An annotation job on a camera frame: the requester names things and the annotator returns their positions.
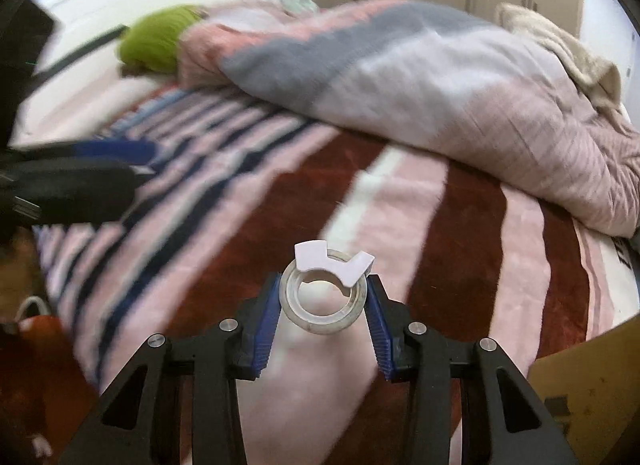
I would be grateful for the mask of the brown cardboard box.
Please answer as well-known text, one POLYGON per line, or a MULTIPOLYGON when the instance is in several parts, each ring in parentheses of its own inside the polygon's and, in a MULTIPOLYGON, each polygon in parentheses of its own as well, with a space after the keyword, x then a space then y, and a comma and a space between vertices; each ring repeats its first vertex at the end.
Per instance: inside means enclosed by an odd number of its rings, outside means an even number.
POLYGON ((582 464, 639 462, 639 318, 537 360, 528 379, 582 464))

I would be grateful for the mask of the striped plush bed blanket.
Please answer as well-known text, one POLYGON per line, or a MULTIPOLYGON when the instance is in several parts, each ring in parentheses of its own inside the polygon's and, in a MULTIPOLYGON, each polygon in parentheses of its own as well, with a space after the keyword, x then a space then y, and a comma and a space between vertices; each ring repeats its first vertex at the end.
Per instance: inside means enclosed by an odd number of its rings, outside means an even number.
POLYGON ((233 88, 166 87, 102 135, 154 144, 134 205, 118 222, 42 228, 16 262, 42 268, 54 314, 22 324, 1 403, 51 455, 146 337, 205 332, 272 271, 300 309, 331 317, 370 254, 416 320, 495 338, 522 371, 639 310, 623 240, 475 168, 233 88))

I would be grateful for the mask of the white tape dispenser roll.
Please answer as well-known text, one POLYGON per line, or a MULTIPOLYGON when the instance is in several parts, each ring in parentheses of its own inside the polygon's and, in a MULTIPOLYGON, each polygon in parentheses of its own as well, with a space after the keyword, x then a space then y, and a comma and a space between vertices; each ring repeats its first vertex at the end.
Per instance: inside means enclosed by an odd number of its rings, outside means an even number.
POLYGON ((285 317, 316 335, 347 329, 362 314, 373 263, 374 256, 366 251, 350 256, 325 240, 297 243, 279 285, 285 317))

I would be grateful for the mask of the mint green small bag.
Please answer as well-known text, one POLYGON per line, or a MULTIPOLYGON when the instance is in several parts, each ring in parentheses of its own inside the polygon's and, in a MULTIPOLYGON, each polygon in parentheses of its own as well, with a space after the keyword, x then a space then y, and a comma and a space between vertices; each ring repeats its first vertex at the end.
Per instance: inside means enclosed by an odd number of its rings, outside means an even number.
POLYGON ((320 7, 313 0, 278 0, 282 9, 292 16, 318 14, 320 7))

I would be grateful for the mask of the green fluffy pillow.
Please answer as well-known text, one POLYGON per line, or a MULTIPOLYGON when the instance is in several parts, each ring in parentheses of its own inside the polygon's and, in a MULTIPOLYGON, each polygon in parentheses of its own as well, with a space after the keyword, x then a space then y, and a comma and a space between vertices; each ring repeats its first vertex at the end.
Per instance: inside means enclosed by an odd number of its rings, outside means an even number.
POLYGON ((119 37, 117 57, 122 73, 175 73, 180 36, 202 19, 201 7, 180 5, 154 11, 134 22, 119 37))

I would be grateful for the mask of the cream fleece blanket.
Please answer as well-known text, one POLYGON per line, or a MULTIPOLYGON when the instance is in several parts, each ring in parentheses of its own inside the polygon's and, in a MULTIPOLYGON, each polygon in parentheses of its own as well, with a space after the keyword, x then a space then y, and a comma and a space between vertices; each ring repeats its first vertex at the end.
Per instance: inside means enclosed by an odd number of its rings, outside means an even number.
POLYGON ((574 35, 522 6, 499 4, 495 10, 495 24, 527 37, 555 54, 593 107, 620 110, 622 82, 613 61, 594 54, 574 35))

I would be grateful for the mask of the pink grey striped duvet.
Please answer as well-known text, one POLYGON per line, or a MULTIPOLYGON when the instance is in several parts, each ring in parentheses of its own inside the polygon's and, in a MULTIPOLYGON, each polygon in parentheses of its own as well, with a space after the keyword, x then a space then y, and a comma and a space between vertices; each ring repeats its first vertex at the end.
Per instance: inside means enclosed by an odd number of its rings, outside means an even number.
POLYGON ((639 225, 639 135, 529 38, 420 0, 306 16, 218 7, 184 32, 183 87, 230 83, 292 112, 447 156, 564 207, 639 225))

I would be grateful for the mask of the white headboard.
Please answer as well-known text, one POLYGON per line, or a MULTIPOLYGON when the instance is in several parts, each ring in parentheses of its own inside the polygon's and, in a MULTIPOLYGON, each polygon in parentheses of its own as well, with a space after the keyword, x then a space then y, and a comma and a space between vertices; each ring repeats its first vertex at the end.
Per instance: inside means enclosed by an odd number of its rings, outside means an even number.
POLYGON ((119 36, 171 6, 213 7, 235 0, 42 0, 55 28, 18 108, 12 144, 78 138, 168 83, 166 76, 123 77, 119 36))

